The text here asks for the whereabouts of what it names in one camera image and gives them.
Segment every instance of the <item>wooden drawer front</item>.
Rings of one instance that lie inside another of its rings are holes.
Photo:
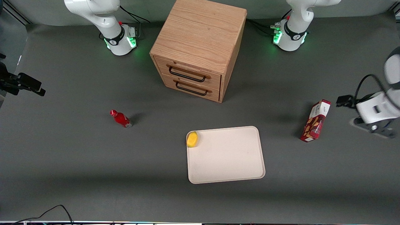
[[[195,84],[204,88],[220,89],[221,76],[210,72],[190,68],[173,61],[154,57],[162,74],[179,78],[186,83]]]
[[[209,99],[211,101],[218,102],[219,100],[219,91],[211,89],[211,88],[203,88],[198,85],[194,85],[188,82],[184,82],[181,80],[176,79],[173,76],[168,75],[161,75],[162,81],[164,82],[165,86],[179,90],[188,94],[192,94],[194,96],[202,97]]]

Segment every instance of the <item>black drawer handle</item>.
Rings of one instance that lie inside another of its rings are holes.
[[[183,78],[186,78],[186,79],[189,79],[189,80],[193,80],[193,81],[197,81],[197,82],[204,82],[206,80],[206,76],[204,76],[203,79],[199,80],[199,79],[192,78],[190,76],[186,76],[186,75],[183,75],[183,74],[180,74],[180,73],[177,73],[177,72],[172,72],[171,70],[172,70],[172,66],[170,66],[170,69],[169,69],[170,74],[173,74],[173,75],[176,75],[176,76],[180,76],[180,77],[183,77]]]
[[[189,90],[189,89],[186,89],[186,88],[179,87],[178,84],[179,84],[179,82],[176,81],[175,86],[176,86],[177,89],[185,90],[185,91],[191,92],[191,93],[193,93],[193,94],[198,94],[198,95],[200,95],[200,96],[205,96],[205,95],[207,94],[207,92],[208,92],[208,91],[206,90],[205,93],[200,93],[200,92],[197,92],[197,91],[194,91],[194,90]]]

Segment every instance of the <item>red bottle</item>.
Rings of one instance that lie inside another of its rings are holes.
[[[110,115],[114,117],[115,122],[121,124],[124,128],[132,126],[132,123],[130,123],[129,119],[122,112],[117,112],[113,109],[110,111]]]

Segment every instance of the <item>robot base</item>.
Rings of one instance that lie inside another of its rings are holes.
[[[300,45],[304,43],[307,33],[303,37],[300,37],[299,35],[298,40],[292,40],[292,38],[283,30],[283,26],[287,21],[288,20],[285,19],[275,23],[275,27],[279,27],[280,29],[275,34],[273,43],[278,45],[279,48],[284,51],[292,52],[297,50]]]
[[[350,121],[350,125],[368,131],[372,134],[378,135],[383,138],[393,139],[397,136],[397,132],[394,129],[388,127],[392,121],[393,119],[366,124],[360,117],[358,117],[352,119]]]
[[[118,43],[118,45],[111,45],[108,44],[106,41],[107,48],[110,49],[110,51],[117,56],[126,55],[137,46],[135,28],[130,27],[126,24],[123,24],[122,27],[125,30],[125,35]]]

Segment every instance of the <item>red cardboard box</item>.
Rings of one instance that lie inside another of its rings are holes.
[[[325,117],[328,114],[329,107],[330,101],[325,99],[322,99],[322,101],[312,106],[310,116],[308,117],[307,124],[304,127],[300,140],[310,142],[318,139]]]

